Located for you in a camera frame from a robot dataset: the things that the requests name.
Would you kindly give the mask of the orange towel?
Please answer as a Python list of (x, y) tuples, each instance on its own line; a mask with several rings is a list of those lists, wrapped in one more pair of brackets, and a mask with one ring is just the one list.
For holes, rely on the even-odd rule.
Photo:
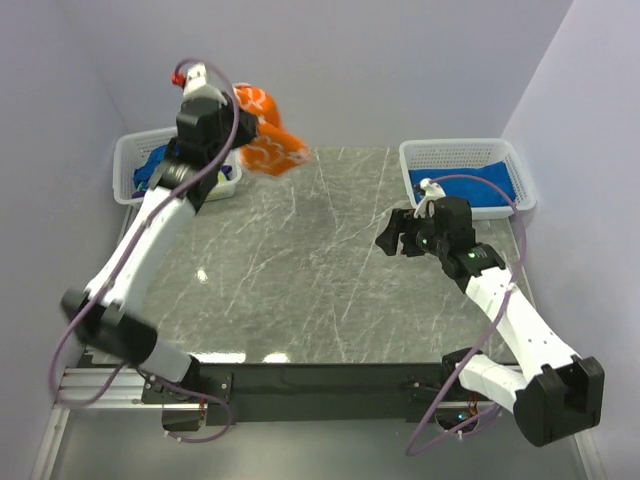
[(257, 136), (240, 148), (239, 159), (249, 171), (278, 177), (311, 160), (309, 146), (284, 127), (274, 98), (246, 83), (234, 85), (239, 107), (257, 117)]

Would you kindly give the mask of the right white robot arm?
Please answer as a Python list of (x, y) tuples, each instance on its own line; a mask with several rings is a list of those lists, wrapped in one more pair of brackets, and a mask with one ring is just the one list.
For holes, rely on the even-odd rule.
[(520, 432), (536, 447), (600, 423), (602, 365), (565, 343), (519, 289), (516, 271), (493, 247), (477, 241), (467, 200), (441, 197), (423, 207), (395, 209), (376, 244), (388, 256), (436, 257), (516, 359), (519, 368), (512, 370), (483, 354), (479, 345), (448, 355), (438, 400), (476, 392), (511, 412)]

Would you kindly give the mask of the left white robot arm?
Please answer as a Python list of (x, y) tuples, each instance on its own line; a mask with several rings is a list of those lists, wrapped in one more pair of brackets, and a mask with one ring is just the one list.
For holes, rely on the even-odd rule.
[(257, 120), (234, 96), (199, 96), (182, 103), (176, 125), (125, 237), (83, 290), (64, 294), (61, 307), (80, 342), (165, 379), (167, 392), (188, 402), (201, 389), (196, 360), (161, 340), (139, 311), (177, 234), (217, 185), (230, 150), (255, 138)]

